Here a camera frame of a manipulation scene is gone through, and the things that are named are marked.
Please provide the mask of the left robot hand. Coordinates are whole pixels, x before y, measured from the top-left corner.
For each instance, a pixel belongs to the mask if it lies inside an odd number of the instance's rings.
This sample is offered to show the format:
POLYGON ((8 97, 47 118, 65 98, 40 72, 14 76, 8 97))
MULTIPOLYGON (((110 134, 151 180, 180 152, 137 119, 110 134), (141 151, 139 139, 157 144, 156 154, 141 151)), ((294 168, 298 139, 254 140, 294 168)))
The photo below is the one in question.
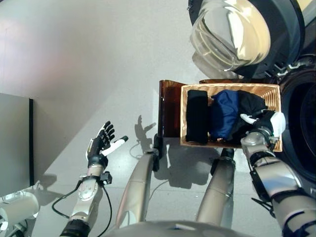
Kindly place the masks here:
POLYGON ((96 137, 90 140, 85 153, 88 167, 91 167, 92 165, 100 165, 103 168, 106 168, 108 165, 107 156, 128 140, 127 136, 114 140, 114 132, 114 125, 110 121, 107 121, 100 128, 96 137))

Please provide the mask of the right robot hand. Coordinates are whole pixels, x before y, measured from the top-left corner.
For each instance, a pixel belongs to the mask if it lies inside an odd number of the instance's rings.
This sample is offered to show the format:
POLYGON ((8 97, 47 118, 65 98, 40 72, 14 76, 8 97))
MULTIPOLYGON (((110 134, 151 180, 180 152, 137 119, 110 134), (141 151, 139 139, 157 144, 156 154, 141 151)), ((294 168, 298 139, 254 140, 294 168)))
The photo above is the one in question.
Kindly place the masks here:
POLYGON ((279 111, 262 109, 251 115, 240 114, 239 116, 253 128, 264 130, 272 137, 280 137, 286 128, 285 115, 279 111))

